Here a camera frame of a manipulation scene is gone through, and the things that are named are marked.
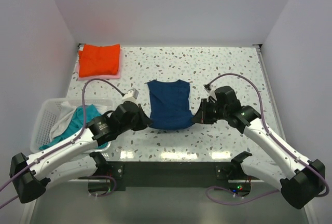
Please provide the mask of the dark blue printed t-shirt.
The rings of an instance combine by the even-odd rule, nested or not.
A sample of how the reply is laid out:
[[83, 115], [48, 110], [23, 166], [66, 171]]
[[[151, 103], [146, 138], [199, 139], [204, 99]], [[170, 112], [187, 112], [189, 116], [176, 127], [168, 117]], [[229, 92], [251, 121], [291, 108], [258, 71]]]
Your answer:
[[190, 84], [183, 80], [147, 83], [150, 97], [150, 126], [157, 130], [182, 130], [193, 125], [189, 106]]

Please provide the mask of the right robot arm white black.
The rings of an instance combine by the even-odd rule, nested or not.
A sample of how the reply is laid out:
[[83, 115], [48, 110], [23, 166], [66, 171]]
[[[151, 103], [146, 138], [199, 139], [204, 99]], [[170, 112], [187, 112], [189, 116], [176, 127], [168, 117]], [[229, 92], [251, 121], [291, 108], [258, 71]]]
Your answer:
[[266, 124], [263, 115], [251, 106], [241, 105], [232, 87], [213, 89], [205, 84], [204, 88], [209, 97], [201, 100], [192, 121], [198, 124], [226, 121], [256, 143], [275, 163], [260, 164], [250, 152], [242, 152], [232, 159], [232, 163], [245, 175], [270, 184], [296, 209], [329, 194], [325, 165], [320, 160], [312, 161], [290, 146]]

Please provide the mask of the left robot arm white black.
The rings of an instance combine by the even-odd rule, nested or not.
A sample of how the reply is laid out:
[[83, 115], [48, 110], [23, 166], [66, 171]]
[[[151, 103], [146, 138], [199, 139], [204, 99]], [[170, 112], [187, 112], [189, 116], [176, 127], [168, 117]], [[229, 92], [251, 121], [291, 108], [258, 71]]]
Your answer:
[[39, 198], [53, 185], [101, 172], [106, 161], [95, 149], [128, 130], [144, 130], [151, 124], [140, 104], [126, 101], [115, 110], [93, 118], [80, 131], [50, 148], [29, 156], [14, 155], [9, 175], [16, 198], [25, 204]]

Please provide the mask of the folded pink t-shirt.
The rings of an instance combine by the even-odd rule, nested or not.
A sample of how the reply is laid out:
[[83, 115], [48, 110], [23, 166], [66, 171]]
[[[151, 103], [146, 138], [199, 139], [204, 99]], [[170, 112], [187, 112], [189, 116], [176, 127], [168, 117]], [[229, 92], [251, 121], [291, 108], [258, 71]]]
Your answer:
[[[82, 50], [78, 50], [78, 57], [80, 57], [82, 53]], [[120, 55], [119, 55], [119, 69], [118, 69], [118, 73], [115, 75], [96, 75], [96, 76], [88, 76], [88, 77], [80, 77], [78, 75], [78, 80], [79, 81], [87, 81], [90, 79], [119, 79], [120, 78], [120, 74], [121, 74], [121, 67], [122, 67], [122, 50], [120, 51]], [[75, 72], [78, 74], [79, 73], [79, 62], [77, 62], [76, 68], [75, 68]]]

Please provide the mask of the folded orange t-shirt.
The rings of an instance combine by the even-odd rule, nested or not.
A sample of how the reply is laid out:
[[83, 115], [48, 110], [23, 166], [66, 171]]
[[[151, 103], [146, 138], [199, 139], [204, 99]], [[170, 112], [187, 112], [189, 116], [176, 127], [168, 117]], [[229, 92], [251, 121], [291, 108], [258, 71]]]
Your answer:
[[79, 62], [79, 76], [115, 75], [119, 69], [121, 45], [94, 46], [85, 44]]

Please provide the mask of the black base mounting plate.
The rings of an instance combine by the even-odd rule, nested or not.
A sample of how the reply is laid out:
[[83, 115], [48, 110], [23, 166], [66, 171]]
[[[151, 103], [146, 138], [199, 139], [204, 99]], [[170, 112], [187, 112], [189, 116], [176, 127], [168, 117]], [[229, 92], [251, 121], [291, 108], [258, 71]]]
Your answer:
[[208, 188], [220, 186], [237, 192], [239, 186], [250, 191], [249, 180], [239, 164], [233, 162], [108, 162], [102, 171], [94, 173], [96, 179], [88, 181], [89, 193], [106, 193], [128, 187]]

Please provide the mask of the white plastic laundry basket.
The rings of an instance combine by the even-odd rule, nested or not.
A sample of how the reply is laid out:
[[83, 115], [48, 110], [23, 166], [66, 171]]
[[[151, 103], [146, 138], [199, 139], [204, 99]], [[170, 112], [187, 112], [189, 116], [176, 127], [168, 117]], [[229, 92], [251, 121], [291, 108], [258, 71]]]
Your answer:
[[[68, 102], [71, 106], [75, 107], [82, 104], [81, 99], [70, 98], [55, 98], [44, 101], [37, 115], [37, 119], [32, 132], [30, 142], [30, 151], [32, 153], [39, 152], [39, 147], [47, 145], [51, 141], [49, 133], [51, 131], [51, 128], [60, 119], [59, 116], [62, 110], [63, 102]], [[114, 103], [112, 102], [112, 100], [106, 98], [87, 98], [85, 99], [85, 104], [94, 104], [96, 107], [104, 106], [105, 110], [102, 110], [102, 113], [106, 112], [107, 110], [114, 109]]]

